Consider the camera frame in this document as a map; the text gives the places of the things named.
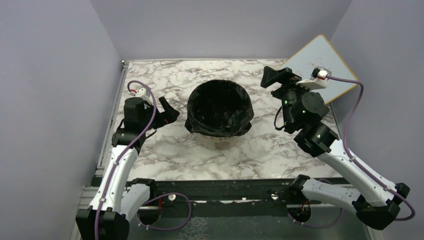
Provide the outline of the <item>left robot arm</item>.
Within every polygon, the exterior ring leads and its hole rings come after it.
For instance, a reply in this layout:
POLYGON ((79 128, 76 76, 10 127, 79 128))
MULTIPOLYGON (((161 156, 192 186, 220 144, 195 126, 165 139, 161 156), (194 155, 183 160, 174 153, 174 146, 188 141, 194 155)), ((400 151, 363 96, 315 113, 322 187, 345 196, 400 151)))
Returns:
POLYGON ((111 156, 99 188, 88 207, 79 209, 75 217, 83 240, 126 240, 138 206, 149 206, 157 200, 152 179, 136 183, 129 193, 124 190, 147 139, 146 132, 174 123, 180 113, 164 97, 152 103, 142 97, 130 97, 123 110, 124 117, 112 136, 111 156))

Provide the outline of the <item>beige round trash bin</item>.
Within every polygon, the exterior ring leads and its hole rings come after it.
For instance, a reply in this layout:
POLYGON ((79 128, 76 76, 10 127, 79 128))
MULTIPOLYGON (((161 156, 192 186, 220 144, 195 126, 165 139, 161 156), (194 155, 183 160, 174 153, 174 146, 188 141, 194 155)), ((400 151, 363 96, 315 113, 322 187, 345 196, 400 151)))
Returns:
POLYGON ((197 138, 205 148, 214 151, 228 150, 234 147, 240 140, 238 136, 215 137, 202 134, 199 134, 197 138))

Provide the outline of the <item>black plastic trash bag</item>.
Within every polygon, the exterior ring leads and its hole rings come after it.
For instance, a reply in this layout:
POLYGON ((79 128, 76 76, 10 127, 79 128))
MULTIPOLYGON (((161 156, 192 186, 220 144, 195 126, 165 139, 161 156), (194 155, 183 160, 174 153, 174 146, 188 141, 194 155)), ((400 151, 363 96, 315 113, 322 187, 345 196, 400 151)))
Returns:
POLYGON ((190 133, 216 138, 240 137, 252 127, 253 104, 248 92, 231 80, 198 85, 187 101, 184 127, 190 133))

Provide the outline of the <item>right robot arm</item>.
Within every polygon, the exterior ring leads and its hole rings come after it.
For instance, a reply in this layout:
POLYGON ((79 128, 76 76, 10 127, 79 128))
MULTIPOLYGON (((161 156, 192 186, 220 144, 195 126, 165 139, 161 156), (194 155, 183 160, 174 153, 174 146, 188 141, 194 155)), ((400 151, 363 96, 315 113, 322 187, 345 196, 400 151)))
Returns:
POLYGON ((406 202, 410 188, 378 174, 350 151, 345 139, 323 123, 330 109, 318 90, 325 89, 331 79, 331 73, 323 67, 315 68, 310 79, 302 79, 288 67, 263 69, 262 88, 280 84, 271 95, 281 101, 281 129, 295 134, 294 141, 301 150, 351 184, 351 188, 345 188, 298 175, 289 185, 289 199, 296 204, 312 200, 328 203, 354 213, 370 228, 383 230, 399 220, 400 206, 406 202))

